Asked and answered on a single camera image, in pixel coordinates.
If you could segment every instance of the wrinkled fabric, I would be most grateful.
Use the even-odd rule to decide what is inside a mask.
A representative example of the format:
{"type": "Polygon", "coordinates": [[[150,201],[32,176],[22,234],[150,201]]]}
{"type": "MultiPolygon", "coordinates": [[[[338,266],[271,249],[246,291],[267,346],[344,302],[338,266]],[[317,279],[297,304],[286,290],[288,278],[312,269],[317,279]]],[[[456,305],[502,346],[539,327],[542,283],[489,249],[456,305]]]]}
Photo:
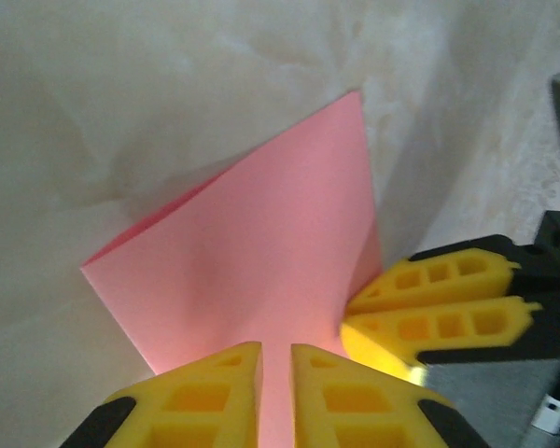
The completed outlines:
{"type": "Polygon", "coordinates": [[[560,209],[560,0],[0,1],[0,446],[150,375],[78,270],[361,88],[383,256],[560,209]]]}

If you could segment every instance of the pink paper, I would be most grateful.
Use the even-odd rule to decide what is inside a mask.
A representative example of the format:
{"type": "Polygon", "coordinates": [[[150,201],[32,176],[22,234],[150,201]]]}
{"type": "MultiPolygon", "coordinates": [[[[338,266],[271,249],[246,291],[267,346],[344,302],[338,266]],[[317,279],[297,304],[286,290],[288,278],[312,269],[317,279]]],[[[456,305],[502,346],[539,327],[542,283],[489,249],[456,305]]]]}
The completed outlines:
{"type": "Polygon", "coordinates": [[[156,373],[262,341],[260,445],[292,445],[291,343],[342,353],[347,299],[380,269],[351,92],[164,207],[82,271],[156,373]]]}

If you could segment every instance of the yellow foam pad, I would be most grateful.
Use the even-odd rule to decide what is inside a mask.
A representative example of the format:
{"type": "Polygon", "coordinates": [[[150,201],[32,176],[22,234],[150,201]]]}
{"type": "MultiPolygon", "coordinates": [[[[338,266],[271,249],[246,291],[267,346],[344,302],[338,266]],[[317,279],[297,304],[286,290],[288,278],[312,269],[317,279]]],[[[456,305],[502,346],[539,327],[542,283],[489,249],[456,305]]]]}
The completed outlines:
{"type": "Polygon", "coordinates": [[[501,297],[516,263],[481,249],[466,249],[419,261],[403,260],[377,277],[346,306],[360,315],[501,297]]]}
{"type": "Polygon", "coordinates": [[[297,448],[447,448],[418,408],[438,394],[307,344],[294,344],[297,448]]]}
{"type": "Polygon", "coordinates": [[[423,351],[509,346],[533,324],[531,312],[538,309],[541,305],[520,297],[434,305],[353,315],[344,320],[341,333],[350,358],[390,372],[386,356],[379,357],[383,352],[420,366],[416,355],[423,351]]]}
{"type": "Polygon", "coordinates": [[[107,448],[255,448],[261,343],[241,343],[120,390],[136,406],[107,448]]]}

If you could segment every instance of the white fabric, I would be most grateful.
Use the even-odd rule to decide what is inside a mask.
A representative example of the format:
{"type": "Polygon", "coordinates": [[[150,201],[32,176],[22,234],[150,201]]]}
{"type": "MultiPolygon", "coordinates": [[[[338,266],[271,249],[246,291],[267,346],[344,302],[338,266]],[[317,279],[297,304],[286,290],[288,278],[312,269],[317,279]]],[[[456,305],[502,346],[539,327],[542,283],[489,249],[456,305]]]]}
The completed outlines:
{"type": "Polygon", "coordinates": [[[150,372],[78,271],[344,92],[386,262],[560,209],[560,0],[0,0],[0,447],[150,372]]]}

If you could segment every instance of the rectangular hole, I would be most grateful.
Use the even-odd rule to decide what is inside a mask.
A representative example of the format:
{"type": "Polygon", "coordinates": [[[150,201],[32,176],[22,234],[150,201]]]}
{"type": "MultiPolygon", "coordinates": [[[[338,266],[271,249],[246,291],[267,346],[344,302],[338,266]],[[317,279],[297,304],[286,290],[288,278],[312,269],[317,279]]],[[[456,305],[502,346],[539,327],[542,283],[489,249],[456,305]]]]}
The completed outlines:
{"type": "Polygon", "coordinates": [[[397,289],[408,289],[421,285],[421,273],[419,271],[408,271],[396,277],[397,289]]]}
{"type": "Polygon", "coordinates": [[[436,264],[427,268],[427,277],[431,283],[441,282],[448,278],[448,265],[436,264]]]}
{"type": "Polygon", "coordinates": [[[477,334],[499,334],[506,329],[507,319],[503,310],[476,311],[472,314],[473,326],[477,334]]]}
{"type": "Polygon", "coordinates": [[[311,363],[311,367],[316,369],[331,369],[336,367],[336,363],[322,359],[321,357],[312,357],[309,359],[309,362],[311,363]]]}
{"type": "Polygon", "coordinates": [[[240,366],[241,362],[243,362],[243,358],[240,355],[236,355],[235,357],[230,357],[228,359],[224,359],[223,361],[218,362],[217,366],[236,367],[236,366],[240,366]]]}
{"type": "Polygon", "coordinates": [[[389,413],[390,403],[379,390],[368,385],[324,387],[326,408],[331,413],[389,413]]]}
{"type": "Polygon", "coordinates": [[[159,424],[151,430],[151,437],[142,448],[213,448],[217,427],[213,425],[159,424]]]}
{"type": "Polygon", "coordinates": [[[371,331],[377,331],[380,329],[380,325],[375,320],[368,320],[363,322],[363,327],[370,329],[371,331]]]}
{"type": "Polygon", "coordinates": [[[429,324],[425,317],[410,317],[399,322],[399,336],[404,341],[429,339],[429,324]]]}
{"type": "Polygon", "coordinates": [[[438,334],[441,338],[459,338],[465,336],[462,315],[439,315],[438,334]]]}
{"type": "Polygon", "coordinates": [[[229,385],[196,383],[182,385],[164,406],[165,411],[221,413],[231,392],[229,385]]]}
{"type": "Polygon", "coordinates": [[[479,258],[460,259],[456,262],[456,265],[461,275],[472,275],[487,271],[487,263],[484,259],[479,258]]]}
{"type": "Polygon", "coordinates": [[[340,448],[415,448],[400,426],[339,426],[334,431],[340,448]]]}

